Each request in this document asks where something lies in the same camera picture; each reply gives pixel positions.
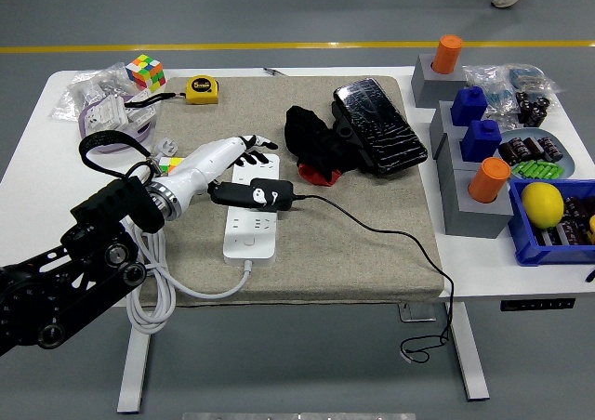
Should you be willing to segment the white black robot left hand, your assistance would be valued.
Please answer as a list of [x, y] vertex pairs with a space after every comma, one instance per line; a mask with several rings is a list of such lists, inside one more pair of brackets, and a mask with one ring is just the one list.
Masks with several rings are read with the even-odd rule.
[[194, 195], [206, 193], [208, 185], [238, 160], [260, 160], [259, 147], [278, 149], [278, 145], [267, 138], [244, 135], [206, 143], [187, 156], [162, 181], [174, 197], [175, 218], [188, 209]]

